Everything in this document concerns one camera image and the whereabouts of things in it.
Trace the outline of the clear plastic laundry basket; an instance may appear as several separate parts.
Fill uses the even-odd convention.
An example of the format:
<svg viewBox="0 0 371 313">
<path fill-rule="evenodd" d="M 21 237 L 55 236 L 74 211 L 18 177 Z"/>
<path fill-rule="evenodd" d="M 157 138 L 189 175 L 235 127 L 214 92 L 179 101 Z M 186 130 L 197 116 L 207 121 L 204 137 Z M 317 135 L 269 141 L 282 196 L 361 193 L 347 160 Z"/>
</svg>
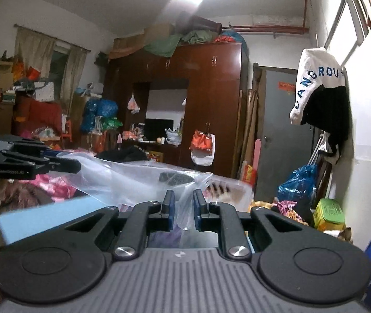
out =
<svg viewBox="0 0 371 313">
<path fill-rule="evenodd" d="M 204 181 L 202 193 L 206 202 L 228 203 L 242 212 L 248 211 L 253 200 L 250 184 L 214 174 Z"/>
</svg>

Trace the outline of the white black hanging jacket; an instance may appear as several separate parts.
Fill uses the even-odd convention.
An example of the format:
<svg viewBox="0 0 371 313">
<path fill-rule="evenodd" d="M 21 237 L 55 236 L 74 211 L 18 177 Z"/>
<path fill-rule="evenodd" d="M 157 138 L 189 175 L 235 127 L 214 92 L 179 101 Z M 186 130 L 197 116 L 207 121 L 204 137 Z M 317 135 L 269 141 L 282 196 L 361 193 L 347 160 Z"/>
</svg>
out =
<svg viewBox="0 0 371 313">
<path fill-rule="evenodd" d="M 324 48 L 302 51 L 290 123 L 309 124 L 324 133 L 318 154 L 334 165 L 350 131 L 350 103 L 343 69 Z"/>
</svg>

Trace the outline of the blue garbage bags pile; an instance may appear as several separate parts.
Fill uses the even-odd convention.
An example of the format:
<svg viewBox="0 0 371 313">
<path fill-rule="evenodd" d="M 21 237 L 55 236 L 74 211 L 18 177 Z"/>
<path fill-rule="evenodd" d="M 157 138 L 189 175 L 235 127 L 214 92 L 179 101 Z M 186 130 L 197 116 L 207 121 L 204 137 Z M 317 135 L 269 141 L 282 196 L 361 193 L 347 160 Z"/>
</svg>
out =
<svg viewBox="0 0 371 313">
<path fill-rule="evenodd" d="M 81 133 L 90 133 L 96 127 L 96 117 L 112 118 L 118 111 L 118 105 L 113 100 L 90 98 L 87 100 L 82 113 Z"/>
</svg>

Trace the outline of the green cloth on wardrobe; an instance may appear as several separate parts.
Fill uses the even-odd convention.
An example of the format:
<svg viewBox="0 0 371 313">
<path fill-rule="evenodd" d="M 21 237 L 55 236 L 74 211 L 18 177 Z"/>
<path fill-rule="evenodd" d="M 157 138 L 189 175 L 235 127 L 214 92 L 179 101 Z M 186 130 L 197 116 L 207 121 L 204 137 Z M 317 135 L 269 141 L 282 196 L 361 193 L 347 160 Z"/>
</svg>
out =
<svg viewBox="0 0 371 313">
<path fill-rule="evenodd" d="M 144 50 L 148 53 L 159 57 L 170 58 L 175 53 L 175 50 L 180 45 L 200 45 L 211 43 L 219 37 L 219 33 L 209 30 L 190 31 L 185 35 L 173 34 L 165 39 L 154 40 L 144 46 Z"/>
</svg>

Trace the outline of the red ceiling pipe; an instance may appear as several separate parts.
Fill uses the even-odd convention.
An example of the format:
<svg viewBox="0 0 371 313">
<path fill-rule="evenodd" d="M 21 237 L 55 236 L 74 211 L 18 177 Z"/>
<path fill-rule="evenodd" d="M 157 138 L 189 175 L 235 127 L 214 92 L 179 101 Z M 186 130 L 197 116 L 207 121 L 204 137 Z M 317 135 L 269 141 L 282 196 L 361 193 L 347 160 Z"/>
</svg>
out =
<svg viewBox="0 0 371 313">
<path fill-rule="evenodd" d="M 230 16 L 227 23 L 222 25 L 224 31 L 237 33 L 270 33 L 276 38 L 277 34 L 305 35 L 309 33 L 307 9 L 309 0 L 303 0 L 303 16 L 297 17 L 254 15 Z"/>
</svg>

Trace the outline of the beige window curtains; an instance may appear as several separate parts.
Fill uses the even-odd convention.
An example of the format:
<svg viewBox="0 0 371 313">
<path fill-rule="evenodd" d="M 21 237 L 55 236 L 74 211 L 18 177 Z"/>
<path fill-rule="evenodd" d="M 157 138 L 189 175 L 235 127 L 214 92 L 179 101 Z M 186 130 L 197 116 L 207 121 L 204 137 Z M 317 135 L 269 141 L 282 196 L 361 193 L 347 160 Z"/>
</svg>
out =
<svg viewBox="0 0 371 313">
<path fill-rule="evenodd" d="M 15 25 L 15 27 L 17 29 L 15 58 L 23 62 L 26 71 L 33 67 L 39 70 L 41 78 L 48 78 L 58 39 L 23 26 Z M 69 44 L 59 92 L 59 101 L 67 112 L 70 111 L 73 94 L 81 81 L 87 55 L 88 51 L 84 48 Z"/>
</svg>

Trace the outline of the pink floral bedding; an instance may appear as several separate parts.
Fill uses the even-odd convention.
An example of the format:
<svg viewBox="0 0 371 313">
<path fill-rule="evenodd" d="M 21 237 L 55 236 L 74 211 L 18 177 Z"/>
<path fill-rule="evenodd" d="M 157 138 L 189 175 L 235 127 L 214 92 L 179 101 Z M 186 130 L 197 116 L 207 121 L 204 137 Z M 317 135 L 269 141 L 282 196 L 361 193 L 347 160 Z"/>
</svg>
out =
<svg viewBox="0 0 371 313">
<path fill-rule="evenodd" d="M 74 197 L 76 188 L 65 177 L 53 177 L 49 174 L 38 174 L 34 180 L 21 180 L 45 191 L 54 202 L 63 202 Z"/>
</svg>

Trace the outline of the red white hanging bag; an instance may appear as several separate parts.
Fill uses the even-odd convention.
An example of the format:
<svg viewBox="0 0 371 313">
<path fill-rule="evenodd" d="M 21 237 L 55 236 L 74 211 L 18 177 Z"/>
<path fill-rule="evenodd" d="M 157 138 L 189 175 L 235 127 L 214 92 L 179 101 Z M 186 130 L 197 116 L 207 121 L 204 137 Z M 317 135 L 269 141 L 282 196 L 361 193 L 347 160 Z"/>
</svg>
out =
<svg viewBox="0 0 371 313">
<path fill-rule="evenodd" d="M 195 130 L 190 143 L 190 157 L 195 165 L 209 167 L 214 162 L 215 135 L 210 133 L 211 123 L 206 123 L 205 130 Z"/>
</svg>

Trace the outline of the clear plastic bag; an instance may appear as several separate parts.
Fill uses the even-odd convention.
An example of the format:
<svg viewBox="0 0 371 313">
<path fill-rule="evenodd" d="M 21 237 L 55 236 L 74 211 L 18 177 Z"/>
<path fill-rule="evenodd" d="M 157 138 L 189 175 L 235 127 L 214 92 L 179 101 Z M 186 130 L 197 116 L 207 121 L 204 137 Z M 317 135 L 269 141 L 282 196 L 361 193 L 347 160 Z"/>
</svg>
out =
<svg viewBox="0 0 371 313">
<path fill-rule="evenodd" d="M 194 226 L 193 192 L 204 190 L 213 174 L 187 170 L 152 161 L 111 162 L 86 152 L 59 153 L 78 160 L 81 170 L 64 177 L 74 188 L 109 205 L 133 207 L 145 201 L 162 201 L 166 192 L 175 195 L 175 224 L 182 230 Z"/>
</svg>

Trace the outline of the black monitor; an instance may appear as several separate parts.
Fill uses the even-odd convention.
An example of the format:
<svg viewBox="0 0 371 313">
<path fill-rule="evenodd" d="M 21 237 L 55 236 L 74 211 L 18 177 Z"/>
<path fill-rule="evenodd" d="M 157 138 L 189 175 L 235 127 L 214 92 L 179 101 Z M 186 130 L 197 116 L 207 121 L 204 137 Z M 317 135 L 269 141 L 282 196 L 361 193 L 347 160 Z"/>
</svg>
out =
<svg viewBox="0 0 371 313">
<path fill-rule="evenodd" d="M 172 119 L 145 119 L 144 137 L 148 141 L 166 138 L 166 130 L 173 129 L 173 126 Z"/>
</svg>

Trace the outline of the green box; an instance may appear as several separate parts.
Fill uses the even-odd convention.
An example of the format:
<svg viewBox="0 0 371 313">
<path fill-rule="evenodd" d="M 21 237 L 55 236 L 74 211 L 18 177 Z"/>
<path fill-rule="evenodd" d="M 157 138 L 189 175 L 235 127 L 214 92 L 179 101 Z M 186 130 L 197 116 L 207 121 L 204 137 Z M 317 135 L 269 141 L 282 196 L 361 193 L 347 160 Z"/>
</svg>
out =
<svg viewBox="0 0 371 313">
<path fill-rule="evenodd" d="M 330 198 L 322 198 L 314 211 L 314 227 L 321 231 L 343 230 L 345 214 L 340 204 Z"/>
</svg>

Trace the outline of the brown wooden wardrobe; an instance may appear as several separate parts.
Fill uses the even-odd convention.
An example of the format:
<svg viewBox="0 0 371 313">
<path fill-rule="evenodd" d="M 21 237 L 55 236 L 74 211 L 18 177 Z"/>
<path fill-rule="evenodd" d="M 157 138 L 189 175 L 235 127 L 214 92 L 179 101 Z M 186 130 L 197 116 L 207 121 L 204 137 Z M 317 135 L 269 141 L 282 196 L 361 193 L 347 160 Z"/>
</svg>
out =
<svg viewBox="0 0 371 313">
<path fill-rule="evenodd" d="M 139 50 L 109 61 L 103 97 L 117 103 L 116 117 L 127 131 L 145 120 L 151 90 L 185 90 L 187 94 L 180 100 L 173 95 L 161 98 L 164 108 L 185 107 L 182 142 L 165 155 L 165 161 L 235 178 L 243 141 L 247 79 L 248 56 L 241 43 L 183 45 L 170 58 Z M 189 147 L 197 130 L 215 136 L 214 160 L 207 168 L 191 160 Z"/>
</svg>

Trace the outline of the blue plastic bag by door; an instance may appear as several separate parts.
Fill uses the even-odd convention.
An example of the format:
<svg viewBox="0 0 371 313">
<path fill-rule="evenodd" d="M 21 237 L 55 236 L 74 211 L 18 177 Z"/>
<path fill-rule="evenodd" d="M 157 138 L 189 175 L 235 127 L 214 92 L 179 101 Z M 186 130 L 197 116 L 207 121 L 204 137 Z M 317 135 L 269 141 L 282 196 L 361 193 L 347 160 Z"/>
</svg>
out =
<svg viewBox="0 0 371 313">
<path fill-rule="evenodd" d="M 278 187 L 279 201 L 293 201 L 310 206 L 316 195 L 317 165 L 304 165 L 294 170 Z"/>
</svg>

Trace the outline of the grey metal door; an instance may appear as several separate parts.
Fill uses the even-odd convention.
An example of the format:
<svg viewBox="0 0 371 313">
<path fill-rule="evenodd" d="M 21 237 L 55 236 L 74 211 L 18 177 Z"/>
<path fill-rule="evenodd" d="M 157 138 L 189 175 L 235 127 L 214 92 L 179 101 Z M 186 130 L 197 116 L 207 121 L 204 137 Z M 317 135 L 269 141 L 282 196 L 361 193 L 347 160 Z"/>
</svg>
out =
<svg viewBox="0 0 371 313">
<path fill-rule="evenodd" d="M 271 202 L 277 196 L 278 187 L 294 170 L 307 164 L 313 151 L 314 128 L 290 124 L 296 80 L 294 69 L 262 68 L 259 99 L 263 106 L 258 130 L 261 148 L 254 188 L 256 201 Z"/>
</svg>

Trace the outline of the purple tissue pack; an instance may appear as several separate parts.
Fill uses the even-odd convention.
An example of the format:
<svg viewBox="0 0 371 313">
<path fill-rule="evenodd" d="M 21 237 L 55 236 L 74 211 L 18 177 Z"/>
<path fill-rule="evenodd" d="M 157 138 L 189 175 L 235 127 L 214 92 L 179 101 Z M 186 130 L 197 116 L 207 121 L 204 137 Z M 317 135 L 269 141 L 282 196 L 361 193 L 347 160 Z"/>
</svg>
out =
<svg viewBox="0 0 371 313">
<path fill-rule="evenodd" d="M 192 230 L 182 230 L 177 225 L 170 232 L 158 231 L 150 234 L 147 246 L 150 248 L 188 248 L 188 238 Z"/>
</svg>

